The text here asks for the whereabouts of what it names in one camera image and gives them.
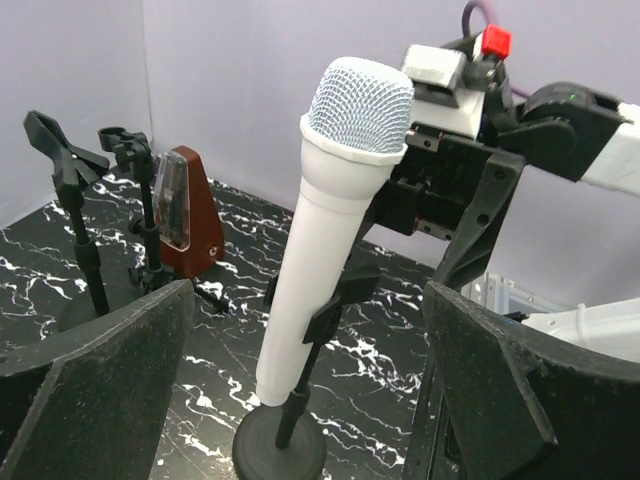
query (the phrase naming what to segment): metronome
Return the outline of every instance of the metronome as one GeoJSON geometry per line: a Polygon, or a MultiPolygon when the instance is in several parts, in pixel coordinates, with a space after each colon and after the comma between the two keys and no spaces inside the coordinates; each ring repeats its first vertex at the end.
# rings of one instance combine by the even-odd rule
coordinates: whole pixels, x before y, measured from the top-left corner
{"type": "Polygon", "coordinates": [[[200,155],[180,146],[160,156],[154,189],[162,262],[195,278],[224,255],[224,233],[200,155]]]}

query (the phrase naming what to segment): black microphone stand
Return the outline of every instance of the black microphone stand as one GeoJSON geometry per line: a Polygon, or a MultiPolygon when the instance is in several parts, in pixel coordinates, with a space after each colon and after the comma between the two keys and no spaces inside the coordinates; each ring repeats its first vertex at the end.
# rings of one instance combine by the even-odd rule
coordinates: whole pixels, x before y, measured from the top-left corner
{"type": "Polygon", "coordinates": [[[76,262],[87,281],[87,291],[71,300],[57,317],[59,330],[65,331],[110,311],[100,271],[100,253],[82,217],[82,192],[109,171],[109,160],[69,143],[56,120],[35,110],[27,114],[24,128],[31,146],[53,161],[56,195],[71,219],[76,262]]]}
{"type": "Polygon", "coordinates": [[[142,238],[146,258],[143,266],[129,268],[129,279],[147,294],[176,279],[173,269],[164,265],[160,256],[160,229],[154,219],[151,193],[155,177],[151,147],[144,133],[130,133],[121,127],[103,128],[98,136],[102,149],[115,155],[122,173],[128,173],[133,165],[133,179],[140,186],[143,215],[131,220],[129,232],[142,238]]]}
{"type": "MultiPolygon", "coordinates": [[[[303,343],[312,347],[296,388],[281,409],[261,405],[244,417],[236,431],[232,457],[240,480],[316,480],[322,475],[327,446],[307,411],[309,380],[322,346],[338,331],[344,307],[371,300],[380,276],[376,266],[347,263],[333,297],[309,323],[303,343]]],[[[267,307],[277,282],[277,275],[269,282],[267,307]]]]}

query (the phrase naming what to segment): black marble table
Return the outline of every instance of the black marble table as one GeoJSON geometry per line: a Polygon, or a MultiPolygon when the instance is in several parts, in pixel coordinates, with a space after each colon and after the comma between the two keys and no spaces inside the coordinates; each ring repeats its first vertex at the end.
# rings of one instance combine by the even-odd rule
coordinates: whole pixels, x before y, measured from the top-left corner
{"type": "MultiPolygon", "coordinates": [[[[268,313],[265,287],[282,259],[291,213],[214,185],[227,255],[201,278],[230,302],[229,314],[196,299],[151,479],[233,479],[231,444],[258,404],[255,368],[268,313]]],[[[125,282],[143,247],[127,233],[141,209],[130,180],[109,174],[87,193],[87,226],[106,283],[125,282]]],[[[0,231],[0,354],[56,331],[55,316],[85,288],[64,212],[46,205],[0,231]]],[[[363,243],[357,254],[384,277],[375,298],[353,306],[322,353],[309,409],[327,437],[325,479],[400,478],[426,355],[419,311],[427,267],[363,243]]]]}

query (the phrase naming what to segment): microphone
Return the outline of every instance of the microphone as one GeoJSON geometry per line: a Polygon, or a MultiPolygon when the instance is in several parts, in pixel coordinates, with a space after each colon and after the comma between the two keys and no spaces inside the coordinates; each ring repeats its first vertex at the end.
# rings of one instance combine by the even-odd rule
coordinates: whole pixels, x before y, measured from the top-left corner
{"type": "Polygon", "coordinates": [[[282,405],[300,378],[311,318],[333,296],[365,212],[406,152],[413,95],[404,73],[343,57],[300,120],[300,194],[256,371],[266,406],[282,405]]]}

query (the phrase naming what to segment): round black base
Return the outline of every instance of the round black base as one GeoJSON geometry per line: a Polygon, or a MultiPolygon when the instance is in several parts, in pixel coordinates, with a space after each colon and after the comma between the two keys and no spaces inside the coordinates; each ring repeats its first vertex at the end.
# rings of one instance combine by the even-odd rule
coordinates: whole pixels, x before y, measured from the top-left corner
{"type": "Polygon", "coordinates": [[[233,466],[240,480],[318,480],[327,456],[327,444],[314,418],[305,412],[296,424],[291,443],[276,448],[281,408],[264,405],[250,412],[233,439],[233,466]]]}
{"type": "MultiPolygon", "coordinates": [[[[107,300],[109,300],[109,309],[112,312],[129,305],[142,296],[142,291],[139,288],[128,285],[128,280],[125,281],[127,282],[126,285],[117,287],[105,285],[107,300]]],[[[85,290],[69,301],[56,318],[58,331],[65,332],[73,327],[95,320],[96,318],[97,315],[93,308],[91,295],[88,290],[85,290]]]]}

